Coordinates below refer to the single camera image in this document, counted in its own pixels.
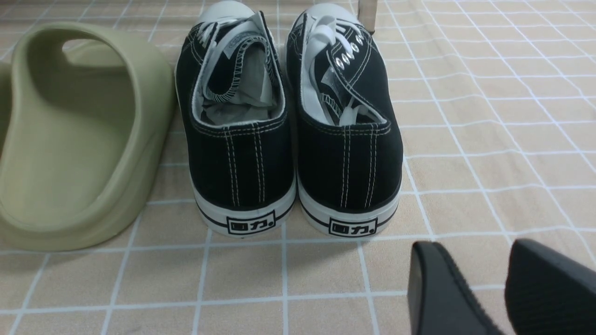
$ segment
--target tiled floor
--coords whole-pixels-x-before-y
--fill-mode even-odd
[[[249,4],[283,47],[312,3]],[[4,0],[0,60],[32,26],[75,20],[139,34],[174,64],[208,5]],[[374,37],[406,150],[399,211],[380,236],[330,240],[299,206],[261,238],[213,234],[176,115],[147,207],[122,235],[51,255],[0,244],[0,333],[408,334],[415,240],[443,243],[510,333],[502,296],[515,238],[594,268],[596,2],[380,0]]]

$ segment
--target metal eyelet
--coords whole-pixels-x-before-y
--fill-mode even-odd
[[[337,65],[337,67],[339,67],[340,69],[342,69],[342,70],[344,69],[343,62],[342,62],[342,60],[341,60],[341,59],[339,59],[339,58],[336,58],[336,65]]]
[[[346,65],[350,65],[350,59],[347,57],[346,54],[342,54],[342,60]]]

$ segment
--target slide sandal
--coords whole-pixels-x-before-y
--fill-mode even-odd
[[[91,40],[63,51],[66,42]],[[27,250],[93,246],[145,205],[175,106],[173,71],[127,32],[49,23],[13,52],[0,235]]]
[[[596,272],[542,244],[511,247],[505,305],[517,334],[596,334]]]
[[[415,242],[410,261],[408,306],[412,334],[503,333],[486,315],[440,243]]]
[[[10,65],[0,61],[0,148],[4,145],[10,121],[10,110],[13,104],[12,91],[10,88]]]

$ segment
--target low-top sneaker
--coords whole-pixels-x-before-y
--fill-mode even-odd
[[[280,226],[296,197],[281,67],[263,12],[222,1],[191,29],[176,66],[194,195],[212,230]]]
[[[340,237],[380,232],[399,203],[403,144],[377,45],[352,13],[318,4],[294,22],[285,54],[307,220]]]

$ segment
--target printed logo on heel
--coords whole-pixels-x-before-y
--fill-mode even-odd
[[[275,228],[275,211],[251,219],[226,218],[228,223],[228,234],[230,235],[252,235],[258,232]]]
[[[340,237],[364,237],[374,235],[378,228],[378,218],[364,222],[329,221],[329,234]]]

